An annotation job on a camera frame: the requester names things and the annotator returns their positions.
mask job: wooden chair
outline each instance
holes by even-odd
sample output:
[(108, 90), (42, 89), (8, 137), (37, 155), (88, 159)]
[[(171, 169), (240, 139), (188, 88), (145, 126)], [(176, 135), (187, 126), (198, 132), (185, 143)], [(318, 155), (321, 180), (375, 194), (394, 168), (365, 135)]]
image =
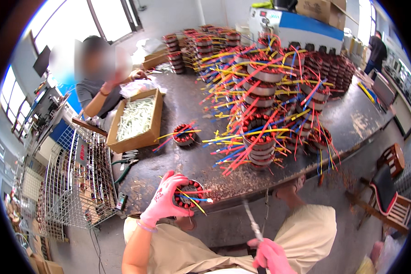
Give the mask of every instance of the wooden chair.
[[(393, 194), (392, 190), (395, 190), (395, 186), (391, 175), (389, 166), (385, 164), (378, 170), (371, 182), (361, 178), (361, 182), (365, 185), (362, 191), (358, 193), (345, 192), (352, 205), (356, 204), (365, 210), (364, 216), (359, 222), (358, 230), (373, 215), (383, 223), (397, 229), (400, 233), (408, 233), (408, 224), (411, 219), (411, 200), (400, 196), (397, 191)], [(361, 200), (361, 194), (367, 188), (372, 189), (372, 195), (368, 203)]]
[(405, 168), (405, 158), (398, 143), (390, 146), (382, 153), (376, 162), (376, 166), (380, 169), (385, 163), (390, 167), (392, 178), (396, 177)]

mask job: workbench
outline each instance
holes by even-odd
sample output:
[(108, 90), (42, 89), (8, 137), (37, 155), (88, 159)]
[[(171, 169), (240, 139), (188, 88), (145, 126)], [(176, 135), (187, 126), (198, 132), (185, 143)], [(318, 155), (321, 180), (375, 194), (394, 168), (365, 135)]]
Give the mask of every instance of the workbench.
[[(161, 150), (154, 153), (156, 145), (139, 149), (137, 162), (131, 167), (126, 178), (121, 182), (119, 191), (125, 193), (126, 214), (139, 214), (149, 205), (160, 183), (159, 176), (168, 170), (175, 170), (188, 178), (198, 180), (206, 189), (212, 189), (207, 198), (214, 203), (202, 204), (206, 212), (219, 211), (241, 204), (241, 197), (256, 200), (272, 192), (279, 184), (306, 174), (308, 178), (317, 175), (317, 155), (305, 154), (297, 150), (294, 155), (285, 157), (281, 163), (284, 168), (271, 164), (271, 172), (254, 171), (250, 165), (243, 164), (229, 176), (223, 176), (220, 166), (212, 167), (224, 154), (211, 155), (218, 149), (217, 145), (203, 148), (202, 140), (213, 139), (216, 130), (226, 131), (227, 119), (211, 122), (210, 112), (203, 111), (210, 101), (203, 105), (198, 103), (205, 98), (200, 90), (205, 86), (202, 81), (196, 81), (197, 76), (191, 74), (153, 74), (156, 82), (168, 89), (163, 97), (163, 112), (160, 135), (173, 131), (181, 123), (196, 121), (198, 129), (197, 142), (190, 147), (179, 147), (169, 141)], [(357, 86), (358, 78), (353, 76), (349, 91), (340, 100), (329, 101), (320, 115), (323, 126), (332, 134), (333, 144), (340, 153), (341, 160), (372, 140), (372, 136), (383, 129), (393, 118), (392, 112), (384, 113), (377, 109)], [(120, 159), (117, 154), (113, 161)], [(328, 167), (328, 154), (323, 153), (323, 169)], [(114, 179), (120, 176), (120, 165), (113, 167)]]

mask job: wire mesh basket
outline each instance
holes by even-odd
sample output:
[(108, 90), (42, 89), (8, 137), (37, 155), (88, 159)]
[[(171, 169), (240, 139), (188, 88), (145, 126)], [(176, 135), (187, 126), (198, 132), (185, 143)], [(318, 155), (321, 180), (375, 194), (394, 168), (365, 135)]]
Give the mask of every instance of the wire mesh basket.
[(68, 127), (52, 149), (40, 191), (41, 217), (90, 229), (116, 214), (110, 150), (98, 133)]
[(14, 189), (20, 201), (22, 219), (19, 227), (30, 234), (55, 239), (64, 242), (67, 240), (63, 225), (53, 220), (40, 218), (37, 201), (40, 189), (44, 184), (46, 167), (32, 157), (26, 157), (23, 163), (18, 163), (14, 178)]

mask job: worker in background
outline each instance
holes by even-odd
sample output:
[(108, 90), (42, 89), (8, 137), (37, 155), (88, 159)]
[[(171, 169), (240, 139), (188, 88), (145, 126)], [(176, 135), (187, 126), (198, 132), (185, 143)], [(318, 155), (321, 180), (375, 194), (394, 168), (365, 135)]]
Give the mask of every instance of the worker in background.
[(128, 217), (124, 224), (126, 248), (122, 261), (123, 274), (252, 274), (257, 267), (272, 274), (305, 274), (330, 253), (337, 232), (335, 210), (325, 205), (307, 205), (296, 192), (306, 177), (283, 184), (273, 197), (284, 200), (291, 210), (274, 241), (264, 238), (248, 241), (257, 248), (256, 257), (221, 256), (199, 239), (170, 224), (157, 224), (169, 216), (187, 217), (193, 212), (172, 202), (175, 189), (187, 185), (182, 174), (168, 171), (154, 198), (140, 219)]
[(120, 84), (125, 84), (135, 79), (146, 79), (141, 70), (127, 72), (122, 75), (122, 68), (116, 66), (114, 77), (110, 75), (110, 54), (114, 58), (113, 48), (99, 36), (89, 36), (82, 43), (80, 54), (81, 73), (84, 79), (76, 84), (76, 93), (85, 115), (102, 118), (100, 127), (108, 132), (115, 110), (123, 99), (119, 93)]
[[(376, 30), (374, 36), (370, 37), (369, 49), (371, 49), (370, 59), (364, 72), (367, 75), (373, 69), (382, 72), (382, 61), (387, 58), (387, 47), (382, 41), (382, 36), (378, 30)], [(372, 79), (376, 79), (376, 73), (373, 74)]]

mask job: pink glove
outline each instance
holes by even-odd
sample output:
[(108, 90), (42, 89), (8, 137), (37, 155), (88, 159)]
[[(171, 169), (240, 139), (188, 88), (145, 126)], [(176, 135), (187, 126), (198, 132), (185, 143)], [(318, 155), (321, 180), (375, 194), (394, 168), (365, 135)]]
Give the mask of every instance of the pink glove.
[(268, 238), (263, 238), (263, 242), (259, 244), (259, 240), (254, 238), (249, 240), (247, 244), (251, 247), (257, 247), (256, 257), (253, 261), (253, 267), (268, 268), (271, 274), (297, 274), (290, 267), (285, 250), (280, 245), (274, 243)]
[(140, 219), (148, 226), (155, 227), (158, 220), (170, 216), (193, 216), (194, 212), (174, 205), (172, 197), (180, 185), (188, 185), (189, 179), (182, 174), (175, 174), (169, 170), (163, 176), (160, 186), (149, 204), (140, 215)]

